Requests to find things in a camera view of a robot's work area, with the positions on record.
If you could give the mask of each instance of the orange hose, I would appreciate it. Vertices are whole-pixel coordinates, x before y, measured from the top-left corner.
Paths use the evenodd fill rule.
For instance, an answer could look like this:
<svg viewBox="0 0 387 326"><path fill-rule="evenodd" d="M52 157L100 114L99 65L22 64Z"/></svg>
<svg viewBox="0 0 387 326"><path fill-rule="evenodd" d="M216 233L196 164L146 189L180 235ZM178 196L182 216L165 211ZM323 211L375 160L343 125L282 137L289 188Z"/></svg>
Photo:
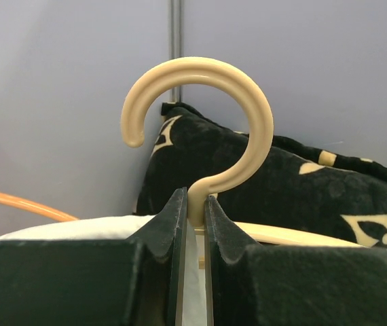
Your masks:
<svg viewBox="0 0 387 326"><path fill-rule="evenodd" d="M0 204L16 207L17 209L23 209L28 212L40 214L50 219L54 219L59 222L76 221L78 218L68 215L64 212L58 211L48 206L31 202L30 200L20 197L3 194L0 192Z"/></svg>

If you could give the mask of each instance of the cream plastic hook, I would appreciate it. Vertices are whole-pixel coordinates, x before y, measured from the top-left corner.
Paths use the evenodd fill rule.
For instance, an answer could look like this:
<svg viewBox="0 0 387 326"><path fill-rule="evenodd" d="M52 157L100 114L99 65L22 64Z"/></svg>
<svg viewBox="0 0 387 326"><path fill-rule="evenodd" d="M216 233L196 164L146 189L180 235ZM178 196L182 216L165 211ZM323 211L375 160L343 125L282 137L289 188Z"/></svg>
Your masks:
<svg viewBox="0 0 387 326"><path fill-rule="evenodd" d="M193 226L201 226L206 197L240 185L263 164L272 145L274 123L268 100L244 72L219 60L185 57L150 69L130 89L121 114L124 142L131 147L141 146L148 108L163 92L185 84L213 86L228 93L243 108L250 129L248 146L235 165L218 175L200 179L189 188L187 217Z"/></svg>
<svg viewBox="0 0 387 326"><path fill-rule="evenodd" d="M270 225L251 224L243 222L234 222L251 238L258 242L269 243L272 245L284 246L304 246L304 247L351 247L364 248L360 244L346 240L323 236L305 231L279 228ZM195 229L197 235L204 235L204 229ZM200 266L204 265L204 256L200 257Z"/></svg>

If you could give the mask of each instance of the gray wall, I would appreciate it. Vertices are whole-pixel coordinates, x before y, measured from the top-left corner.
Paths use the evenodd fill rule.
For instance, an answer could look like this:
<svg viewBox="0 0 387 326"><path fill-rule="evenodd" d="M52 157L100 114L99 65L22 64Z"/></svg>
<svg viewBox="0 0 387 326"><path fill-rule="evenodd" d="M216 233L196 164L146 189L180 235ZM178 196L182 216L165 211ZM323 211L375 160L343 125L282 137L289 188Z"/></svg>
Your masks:
<svg viewBox="0 0 387 326"><path fill-rule="evenodd" d="M81 218L131 211L160 125L122 143L134 81L168 59L167 1L0 1L0 191ZM269 98L276 133L387 165L387 1L185 0L185 55L224 60ZM248 130L206 86L203 114ZM50 220L0 206L0 234Z"/></svg>
<svg viewBox="0 0 387 326"><path fill-rule="evenodd" d="M80 218L131 213L158 101L144 148L123 144L119 117L168 60L167 19L161 1L0 1L0 192ZM0 205L0 234L51 222Z"/></svg>
<svg viewBox="0 0 387 326"><path fill-rule="evenodd" d="M185 55L251 76L276 134L387 165L387 1L186 0L185 12ZM224 93L183 92L208 117L248 130Z"/></svg>

